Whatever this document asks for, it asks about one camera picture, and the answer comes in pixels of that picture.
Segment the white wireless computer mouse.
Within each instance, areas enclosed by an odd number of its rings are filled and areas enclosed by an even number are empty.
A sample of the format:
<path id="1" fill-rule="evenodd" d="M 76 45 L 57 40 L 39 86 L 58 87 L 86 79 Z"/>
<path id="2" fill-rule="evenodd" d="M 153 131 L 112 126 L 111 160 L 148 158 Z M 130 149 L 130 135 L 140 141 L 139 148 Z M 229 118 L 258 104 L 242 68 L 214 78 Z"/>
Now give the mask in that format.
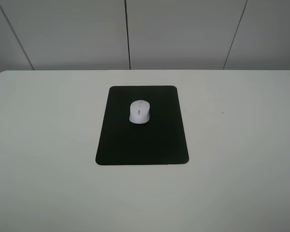
<path id="1" fill-rule="evenodd" d="M 137 100 L 130 105 L 129 121 L 133 124 L 145 124 L 150 119 L 150 104 L 144 100 Z"/>

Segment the black rectangular mouse pad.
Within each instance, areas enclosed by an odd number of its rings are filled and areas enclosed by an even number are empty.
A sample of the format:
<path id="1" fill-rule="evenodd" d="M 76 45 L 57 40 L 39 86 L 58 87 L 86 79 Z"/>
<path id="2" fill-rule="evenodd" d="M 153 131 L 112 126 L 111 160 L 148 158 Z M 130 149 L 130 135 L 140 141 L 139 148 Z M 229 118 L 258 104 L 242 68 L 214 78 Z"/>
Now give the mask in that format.
<path id="1" fill-rule="evenodd" d="M 130 122 L 130 105 L 149 102 L 149 121 Z M 98 165 L 185 164 L 189 153 L 175 86 L 112 86 L 95 161 Z"/>

